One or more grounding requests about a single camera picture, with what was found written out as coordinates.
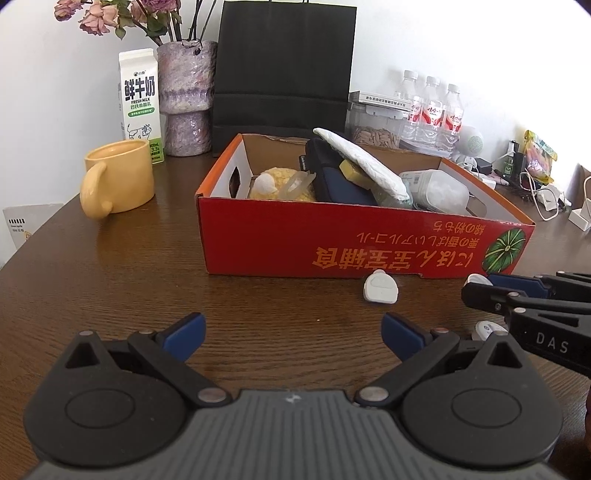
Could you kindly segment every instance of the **white wall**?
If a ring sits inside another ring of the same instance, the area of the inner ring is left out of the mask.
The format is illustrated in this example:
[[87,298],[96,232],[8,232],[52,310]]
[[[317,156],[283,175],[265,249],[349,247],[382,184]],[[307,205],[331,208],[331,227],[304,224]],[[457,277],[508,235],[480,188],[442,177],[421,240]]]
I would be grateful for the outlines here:
[[[558,152],[559,186],[577,163],[591,167],[587,131],[574,127],[591,112],[591,17],[574,0],[327,3],[358,7],[352,90],[391,92],[404,69],[436,75],[460,86],[485,158],[529,128]],[[217,39],[221,9],[219,0],[205,38]],[[0,210],[68,201],[84,153],[120,139],[117,53],[152,42],[139,29],[123,41],[94,37],[76,20],[57,22],[52,2],[39,0],[13,0],[0,14]],[[0,262],[13,252],[0,216]]]

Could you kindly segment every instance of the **plush toy's white ear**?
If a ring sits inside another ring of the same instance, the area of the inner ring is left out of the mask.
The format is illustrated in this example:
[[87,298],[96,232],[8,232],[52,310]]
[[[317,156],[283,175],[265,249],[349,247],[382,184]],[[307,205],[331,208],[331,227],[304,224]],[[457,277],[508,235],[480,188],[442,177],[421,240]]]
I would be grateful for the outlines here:
[[255,183],[252,184],[252,189],[263,195],[269,195],[277,191],[277,188],[275,187],[275,179],[268,173],[261,173],[255,178]]

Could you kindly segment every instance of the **yellow mug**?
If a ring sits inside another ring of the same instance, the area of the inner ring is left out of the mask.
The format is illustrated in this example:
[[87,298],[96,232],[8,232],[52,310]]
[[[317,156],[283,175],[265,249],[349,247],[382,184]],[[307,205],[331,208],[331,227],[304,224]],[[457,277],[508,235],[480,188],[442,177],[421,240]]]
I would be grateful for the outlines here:
[[147,140],[122,140],[86,154],[80,204],[86,216],[126,212],[154,196],[152,157]]

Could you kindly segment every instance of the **black paper bag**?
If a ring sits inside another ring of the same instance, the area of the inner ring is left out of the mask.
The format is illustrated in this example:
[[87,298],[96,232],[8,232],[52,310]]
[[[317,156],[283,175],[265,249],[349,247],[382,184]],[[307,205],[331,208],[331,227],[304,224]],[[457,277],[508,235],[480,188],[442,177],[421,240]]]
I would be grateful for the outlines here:
[[311,138],[345,130],[355,7],[225,2],[220,23],[213,152],[237,133]]

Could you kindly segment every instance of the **green pumpkin illustration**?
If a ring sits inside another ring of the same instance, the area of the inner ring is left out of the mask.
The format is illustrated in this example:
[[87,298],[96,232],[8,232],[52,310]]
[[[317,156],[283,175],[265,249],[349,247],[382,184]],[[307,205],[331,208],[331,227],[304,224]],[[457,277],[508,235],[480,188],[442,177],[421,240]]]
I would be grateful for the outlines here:
[[507,230],[486,251],[482,269],[486,273],[502,272],[519,256],[525,245],[525,233],[521,228]]

